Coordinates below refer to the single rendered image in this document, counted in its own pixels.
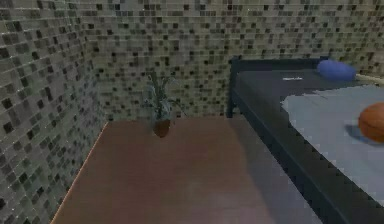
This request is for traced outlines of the dark blue bed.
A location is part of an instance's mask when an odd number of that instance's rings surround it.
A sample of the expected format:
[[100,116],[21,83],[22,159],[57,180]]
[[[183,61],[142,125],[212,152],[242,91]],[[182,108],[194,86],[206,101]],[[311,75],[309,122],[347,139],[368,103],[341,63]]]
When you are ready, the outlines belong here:
[[379,204],[294,128],[281,102],[289,95],[349,87],[316,74],[320,58],[229,60],[227,117],[237,107],[323,224],[384,224]]

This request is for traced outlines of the blue pillow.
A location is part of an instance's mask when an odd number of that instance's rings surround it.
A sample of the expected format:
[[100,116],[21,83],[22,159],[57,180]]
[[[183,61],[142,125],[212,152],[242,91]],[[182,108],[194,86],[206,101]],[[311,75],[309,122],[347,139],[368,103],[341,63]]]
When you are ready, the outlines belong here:
[[353,66],[335,60],[322,60],[317,66],[317,71],[322,77],[336,81],[351,81],[356,76]]

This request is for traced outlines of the orange basketball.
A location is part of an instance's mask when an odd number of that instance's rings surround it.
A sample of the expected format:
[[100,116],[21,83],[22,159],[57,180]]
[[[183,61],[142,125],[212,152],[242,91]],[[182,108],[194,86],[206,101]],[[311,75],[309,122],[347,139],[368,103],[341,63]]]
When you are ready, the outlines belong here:
[[368,139],[384,143],[384,102],[366,107],[359,115],[358,127]]

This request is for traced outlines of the green houseplant in brown pot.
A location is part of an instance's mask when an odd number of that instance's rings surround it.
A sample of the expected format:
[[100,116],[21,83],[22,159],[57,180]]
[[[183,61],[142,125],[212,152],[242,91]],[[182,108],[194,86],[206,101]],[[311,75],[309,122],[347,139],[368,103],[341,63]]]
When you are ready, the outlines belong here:
[[169,133],[171,122],[175,119],[173,107],[178,107],[183,114],[186,112],[181,102],[167,95],[167,86],[176,82],[173,75],[159,78],[155,72],[150,72],[149,81],[148,97],[144,99],[144,106],[151,109],[153,133],[159,138],[164,138]]

